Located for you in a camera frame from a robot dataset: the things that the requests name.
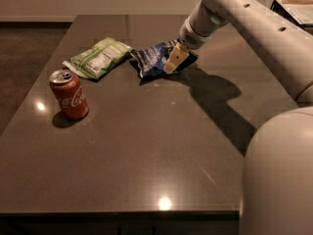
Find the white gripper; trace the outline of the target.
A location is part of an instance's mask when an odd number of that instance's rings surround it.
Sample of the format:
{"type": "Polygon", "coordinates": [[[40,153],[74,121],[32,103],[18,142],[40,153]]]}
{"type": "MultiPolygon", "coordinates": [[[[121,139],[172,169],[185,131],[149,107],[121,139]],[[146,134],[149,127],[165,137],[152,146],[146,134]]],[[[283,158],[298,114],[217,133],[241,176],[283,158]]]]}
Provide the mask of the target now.
{"type": "Polygon", "coordinates": [[[210,20],[189,16],[183,22],[179,31],[179,41],[169,55],[164,65],[165,73],[173,73],[189,56],[188,49],[197,50],[206,43],[212,33],[210,20]]]}

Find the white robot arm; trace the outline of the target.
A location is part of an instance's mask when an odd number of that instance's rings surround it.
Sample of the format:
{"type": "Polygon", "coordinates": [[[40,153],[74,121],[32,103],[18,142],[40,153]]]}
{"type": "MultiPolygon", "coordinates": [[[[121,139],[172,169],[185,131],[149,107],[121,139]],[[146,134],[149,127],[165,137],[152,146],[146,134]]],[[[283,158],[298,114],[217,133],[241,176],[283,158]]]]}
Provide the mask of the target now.
{"type": "Polygon", "coordinates": [[[256,0],[201,0],[185,20],[165,72],[174,72],[230,23],[295,100],[263,124],[246,152],[240,235],[313,235],[313,37],[256,0]]]}

